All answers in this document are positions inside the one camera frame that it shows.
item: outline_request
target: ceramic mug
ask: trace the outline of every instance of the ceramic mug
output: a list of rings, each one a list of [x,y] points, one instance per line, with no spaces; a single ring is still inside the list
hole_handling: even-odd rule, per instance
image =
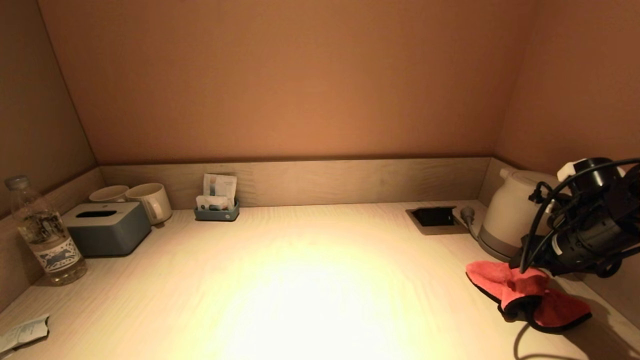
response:
[[[142,203],[151,225],[160,224],[171,217],[173,211],[164,185],[159,183],[142,184],[127,190],[127,199]]]
[[[89,195],[91,202],[125,202],[127,196],[125,193],[129,189],[126,185],[107,186],[100,190],[94,191]]]

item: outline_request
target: pink towel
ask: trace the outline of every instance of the pink towel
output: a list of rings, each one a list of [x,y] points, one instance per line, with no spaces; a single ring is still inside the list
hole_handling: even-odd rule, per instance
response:
[[[591,318],[584,301],[549,289],[549,276],[534,268],[524,274],[506,263],[476,261],[467,265],[467,277],[482,293],[498,303],[506,321],[524,314],[531,327],[555,334]]]

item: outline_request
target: white kettle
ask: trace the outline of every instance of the white kettle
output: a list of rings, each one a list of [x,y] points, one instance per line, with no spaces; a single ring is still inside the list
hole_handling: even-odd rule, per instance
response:
[[[509,261],[520,247],[521,238],[529,233],[533,218],[540,204],[529,200],[529,196],[540,181],[555,188],[559,181],[555,176],[542,172],[513,170],[503,168],[500,176],[504,185],[498,189],[491,199],[482,228],[479,233],[480,247],[498,260]],[[548,214],[538,227],[538,235],[547,234]]]

